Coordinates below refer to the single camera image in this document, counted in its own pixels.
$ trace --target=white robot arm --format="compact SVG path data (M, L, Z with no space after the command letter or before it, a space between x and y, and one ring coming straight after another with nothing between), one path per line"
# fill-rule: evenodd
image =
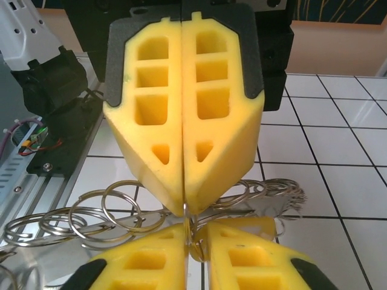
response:
M0 51L12 71L30 69L60 54L58 38L45 25L31 0L0 0Z

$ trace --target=cable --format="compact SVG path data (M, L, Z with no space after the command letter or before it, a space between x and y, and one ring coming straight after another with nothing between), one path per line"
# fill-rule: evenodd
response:
M27 146L27 149L29 150L29 152L19 152L19 155L20 156L29 156L29 155L34 154L34 153L39 152L39 151L52 150L52 149L55 149L55 148L58 148L59 146L61 146L63 144L63 141L61 139L59 139L58 142L51 147L31 148L31 146L33 144L36 144L36 142L32 142L31 144L29 144Z
M0 160L2 158L2 155L4 154L5 147L7 145L9 138L11 137L12 133L25 123L36 123L40 127L44 126L44 124L41 121L39 121L35 118L28 118L28 119L25 119L22 121L17 121L16 124L14 124L11 128L9 128L8 130L5 131L5 137L3 138L3 140L1 141L1 144L0 144Z

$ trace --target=yellow foam gripper pad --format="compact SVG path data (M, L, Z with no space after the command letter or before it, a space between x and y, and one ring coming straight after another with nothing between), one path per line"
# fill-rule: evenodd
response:
M133 175L173 214L198 214L256 154L264 92L247 98L238 34L168 18L125 45L122 102L103 111Z
M218 222L206 230L210 289L310 290L291 262L313 263L309 257Z
M186 289L187 247L182 224L95 256L107 265L90 290Z

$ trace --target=orange wall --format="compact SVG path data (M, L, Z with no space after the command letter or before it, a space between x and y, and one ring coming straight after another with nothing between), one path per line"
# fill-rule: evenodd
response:
M40 12L68 49L82 51L64 11ZM293 21L291 27L294 42L288 73L374 76L387 59L387 25L382 29Z

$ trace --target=red wire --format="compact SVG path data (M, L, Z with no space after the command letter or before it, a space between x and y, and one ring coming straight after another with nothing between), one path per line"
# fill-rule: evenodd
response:
M38 152L38 151L55 149L55 148L57 148L57 147L59 147L59 146L61 146L63 144L62 140L59 139L58 142L54 146L51 146L51 147L40 147L40 148L37 148L37 149L32 149L31 145L33 145L34 143L36 143L36 141L32 142L30 145L27 146L27 149L30 150L31 152L27 152L27 153L21 152L21 153L19 153L19 155L21 155L21 156L29 156L31 154L34 154L34 153Z

